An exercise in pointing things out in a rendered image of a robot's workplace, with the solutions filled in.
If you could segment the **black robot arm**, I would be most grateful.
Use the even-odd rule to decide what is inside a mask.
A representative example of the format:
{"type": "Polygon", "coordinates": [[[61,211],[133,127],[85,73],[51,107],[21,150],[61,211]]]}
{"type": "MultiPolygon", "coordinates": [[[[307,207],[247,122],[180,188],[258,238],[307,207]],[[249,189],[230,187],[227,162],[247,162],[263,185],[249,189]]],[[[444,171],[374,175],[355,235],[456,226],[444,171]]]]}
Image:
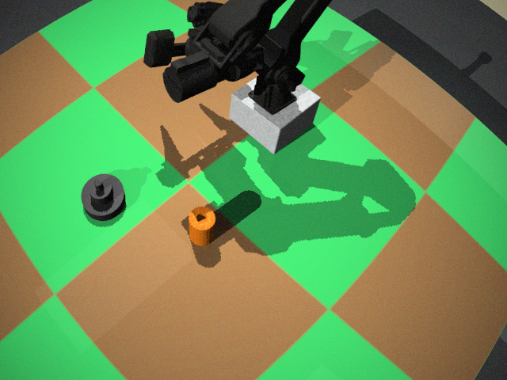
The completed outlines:
{"type": "Polygon", "coordinates": [[[248,96],[269,114],[297,101],[292,92],[306,76],[296,68],[301,43],[333,0],[295,0],[270,29],[273,14],[286,1],[229,0],[190,6],[187,22],[194,28],[189,28],[188,36],[196,37],[198,52],[171,62],[162,73],[171,99],[180,103],[218,82],[236,82],[256,72],[259,76],[248,96]],[[219,41],[211,41],[212,36],[219,41]]]}

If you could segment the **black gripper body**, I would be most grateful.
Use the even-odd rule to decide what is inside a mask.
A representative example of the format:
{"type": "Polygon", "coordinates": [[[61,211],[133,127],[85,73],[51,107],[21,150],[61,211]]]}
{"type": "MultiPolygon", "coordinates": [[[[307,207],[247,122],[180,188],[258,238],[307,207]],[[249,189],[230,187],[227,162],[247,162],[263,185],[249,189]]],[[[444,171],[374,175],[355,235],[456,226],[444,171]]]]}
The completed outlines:
{"type": "Polygon", "coordinates": [[[149,67],[168,66],[172,57],[196,54],[198,47],[193,44],[195,36],[189,36],[185,43],[175,44],[173,31],[154,30],[147,34],[143,63],[149,67]]]}

